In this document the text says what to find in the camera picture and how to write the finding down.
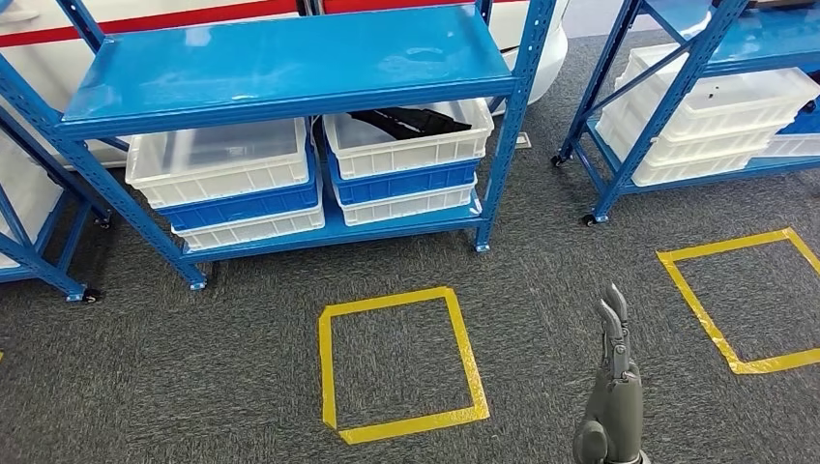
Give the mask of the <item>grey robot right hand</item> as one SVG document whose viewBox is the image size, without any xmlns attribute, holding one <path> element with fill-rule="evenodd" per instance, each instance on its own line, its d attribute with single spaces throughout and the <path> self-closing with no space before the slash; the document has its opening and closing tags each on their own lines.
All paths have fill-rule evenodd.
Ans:
<svg viewBox="0 0 820 464">
<path fill-rule="evenodd" d="M 630 346 L 628 303 L 613 283 L 596 307 L 601 359 L 582 421 L 575 429 L 576 463 L 648 463 L 642 449 L 643 386 Z"/>
</svg>

